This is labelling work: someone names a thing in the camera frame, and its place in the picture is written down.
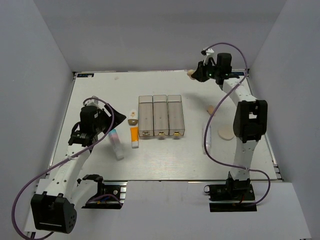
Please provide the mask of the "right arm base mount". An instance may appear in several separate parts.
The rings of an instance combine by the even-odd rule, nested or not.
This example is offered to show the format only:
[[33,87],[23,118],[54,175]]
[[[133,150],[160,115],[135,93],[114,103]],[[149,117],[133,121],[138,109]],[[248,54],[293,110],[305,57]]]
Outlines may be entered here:
[[203,188],[209,195],[211,213],[256,212],[257,204],[249,179],[234,180],[229,177],[224,184],[209,184]]

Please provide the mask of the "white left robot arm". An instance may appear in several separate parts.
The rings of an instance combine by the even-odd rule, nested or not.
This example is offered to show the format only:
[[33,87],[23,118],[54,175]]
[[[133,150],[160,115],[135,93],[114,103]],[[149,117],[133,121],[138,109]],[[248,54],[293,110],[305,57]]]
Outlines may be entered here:
[[30,205],[37,230],[69,234],[75,227],[77,210],[89,201],[106,197],[103,177],[80,171],[98,143],[101,133],[120,125],[126,116],[113,107],[86,103],[80,110],[80,120],[73,126],[66,151],[67,162],[61,164],[50,184],[40,194],[33,195]]

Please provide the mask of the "round white powder puff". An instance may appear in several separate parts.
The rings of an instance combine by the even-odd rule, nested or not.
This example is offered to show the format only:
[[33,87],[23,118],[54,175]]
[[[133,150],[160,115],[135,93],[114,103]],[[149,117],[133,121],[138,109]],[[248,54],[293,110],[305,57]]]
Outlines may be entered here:
[[230,141],[235,137],[234,131],[231,126],[221,126],[217,131],[219,137],[225,141]]

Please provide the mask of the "beige makeup sponge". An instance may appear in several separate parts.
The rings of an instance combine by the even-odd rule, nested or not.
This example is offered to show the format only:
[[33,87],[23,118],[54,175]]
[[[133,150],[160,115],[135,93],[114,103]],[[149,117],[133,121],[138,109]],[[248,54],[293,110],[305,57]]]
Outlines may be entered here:
[[213,105],[209,105],[206,111],[208,112],[209,115],[214,116],[217,110]]
[[191,69],[187,71],[187,76],[191,79],[191,80],[195,80],[194,77],[192,77],[192,75],[195,73],[195,70]]

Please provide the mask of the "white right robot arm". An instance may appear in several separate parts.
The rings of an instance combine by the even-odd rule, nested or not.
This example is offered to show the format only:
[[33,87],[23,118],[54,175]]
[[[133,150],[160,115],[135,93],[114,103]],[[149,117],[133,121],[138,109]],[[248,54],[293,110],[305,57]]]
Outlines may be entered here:
[[234,181],[250,178],[254,150],[267,130],[268,103],[254,97],[243,85],[239,76],[232,73],[232,55],[219,53],[214,60],[214,51],[203,50],[204,60],[198,63],[191,78],[204,83],[209,79],[226,93],[236,106],[233,120],[233,133],[236,137],[236,150],[229,177]]

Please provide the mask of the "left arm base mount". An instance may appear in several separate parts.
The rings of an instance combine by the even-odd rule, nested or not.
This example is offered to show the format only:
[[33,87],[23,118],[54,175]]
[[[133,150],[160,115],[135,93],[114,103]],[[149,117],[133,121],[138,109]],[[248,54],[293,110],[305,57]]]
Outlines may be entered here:
[[94,182],[95,195],[89,198],[83,209],[120,210],[122,208],[127,192],[127,182],[105,181],[98,174],[87,174],[76,180],[77,186],[87,180]]

